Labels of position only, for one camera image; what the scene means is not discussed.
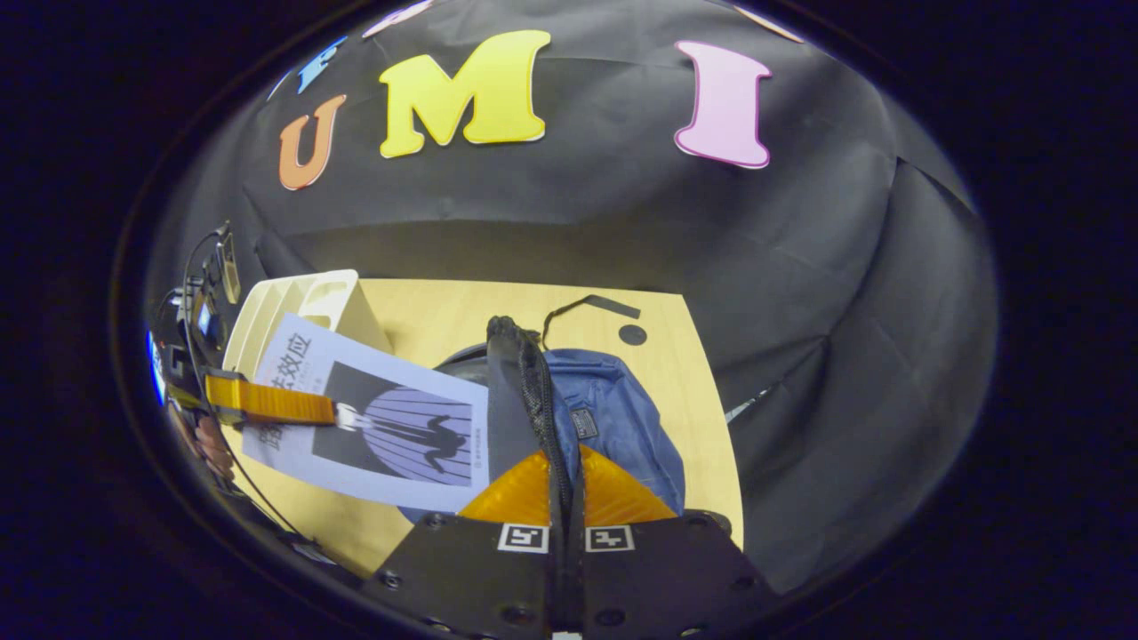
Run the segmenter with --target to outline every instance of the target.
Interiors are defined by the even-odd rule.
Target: black cable
[[[193,369],[193,378],[198,383],[198,389],[203,395],[203,401],[204,401],[203,404],[205,404],[206,407],[206,412],[209,413],[209,418],[213,419],[214,424],[217,425],[217,433],[221,435],[221,442],[222,444],[225,445],[225,451],[229,452],[229,457],[233,460],[233,463],[237,465],[238,470],[240,470],[241,475],[245,476],[245,481],[249,483],[249,486],[253,487],[253,491],[257,492],[257,495],[259,495],[261,499],[265,502],[265,506],[272,509],[273,514],[277,514],[277,517],[280,518],[281,522],[284,523],[284,525],[287,525],[290,530],[292,530],[292,532],[295,532],[300,538],[304,538],[304,534],[302,534],[298,528],[292,526],[292,523],[288,522],[288,518],[282,516],[281,512],[277,510],[277,507],[273,507],[273,503],[270,502],[267,498],[265,498],[265,494],[261,492],[261,489],[257,487],[257,484],[254,483],[253,478],[249,477],[249,474],[246,473],[245,467],[241,466],[241,461],[237,459],[237,453],[233,451],[233,448],[230,446],[229,438],[225,437],[225,433],[221,428],[221,420],[217,419],[217,415],[213,410],[213,404],[209,402],[208,397],[205,397],[206,385],[205,380],[201,379],[201,371],[198,370],[198,361],[197,358],[195,358],[193,355],[193,346],[195,346],[193,336],[190,334],[190,322],[192,320],[190,318],[190,315],[192,315],[192,306],[190,306],[190,300],[189,300],[190,265],[193,263],[193,256],[198,253],[198,251],[201,249],[201,245],[206,244],[206,240],[213,238],[214,236],[221,237],[221,231],[218,230],[211,231],[206,237],[201,238],[201,240],[198,241],[197,246],[193,247],[193,251],[190,252],[189,257],[185,259],[185,269],[182,270],[182,310],[185,314],[185,321],[182,323],[182,330],[185,334],[185,348],[187,351],[190,352],[190,368]]]
[[[163,305],[166,304],[166,301],[170,300],[171,296],[173,296],[176,293],[178,293],[178,287],[174,287],[173,289],[170,289],[168,292],[166,292],[166,294],[164,296],[162,296],[162,300],[158,301],[158,306],[155,307],[155,311],[160,313]]]
[[[556,309],[554,311],[551,311],[549,313],[549,315],[545,317],[545,323],[542,326],[542,350],[544,350],[544,351],[549,351],[550,350],[550,347],[545,346],[545,336],[550,335],[550,322],[553,321],[553,319],[556,318],[558,315],[561,315],[562,313],[564,313],[566,311],[570,311],[572,309],[576,309],[577,306],[580,306],[582,304],[585,304],[592,297],[593,297],[592,295],[587,295],[587,296],[578,300],[577,302],[571,302],[571,303],[562,306],[561,309]]]

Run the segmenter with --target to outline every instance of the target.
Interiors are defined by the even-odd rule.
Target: yellow letter m
[[[512,31],[488,38],[452,79],[430,56],[417,56],[379,76],[387,84],[385,158],[423,148],[412,110],[442,146],[451,143],[471,99],[475,115],[462,130],[476,145],[525,142],[545,134],[545,121],[534,115],[533,72],[537,50],[549,44],[544,31]]]

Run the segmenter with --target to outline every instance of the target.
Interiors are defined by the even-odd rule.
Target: blue backpack
[[[509,319],[504,320],[519,336],[518,339],[534,339],[534,334],[520,331]],[[488,344],[463,350],[437,370],[485,385],[490,388],[492,413],[495,393],[509,393],[526,386],[521,380],[509,378],[502,367],[488,353]],[[675,445],[660,426],[660,412],[648,392],[633,376],[619,358],[580,348],[556,348],[541,353],[552,381],[552,416],[554,437],[547,442],[537,434],[536,443],[552,456],[555,468],[560,458],[568,482],[576,482],[579,468],[576,465],[577,445],[583,444],[619,465],[675,514],[684,510],[684,463]],[[521,459],[536,451],[534,427],[530,420],[489,420],[489,470],[490,482],[508,471]],[[418,522],[428,511],[401,507],[399,510],[411,522]]]

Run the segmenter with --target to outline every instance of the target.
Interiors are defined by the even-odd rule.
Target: wooden table
[[[486,342],[493,315],[509,315],[541,330],[546,313],[597,294],[641,310],[637,320],[591,305],[555,318],[550,348],[577,347],[619,356],[655,402],[660,421],[684,460],[685,507],[724,514],[732,540],[743,545],[739,474],[711,369],[683,296],[649,292],[471,282],[450,280],[360,280],[364,296],[399,358],[436,367],[454,352]],[[625,325],[644,329],[640,346],[626,344]],[[240,451],[240,434],[226,427]],[[332,559],[370,575],[411,531],[389,504],[368,502],[313,486],[238,453],[254,482],[305,535],[315,538]],[[238,485],[255,493],[238,475]]]

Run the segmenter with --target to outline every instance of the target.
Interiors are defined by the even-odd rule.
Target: book
[[[282,315],[254,383],[351,405],[351,428],[247,426],[241,451],[363,500],[457,511],[489,484],[486,387]]]

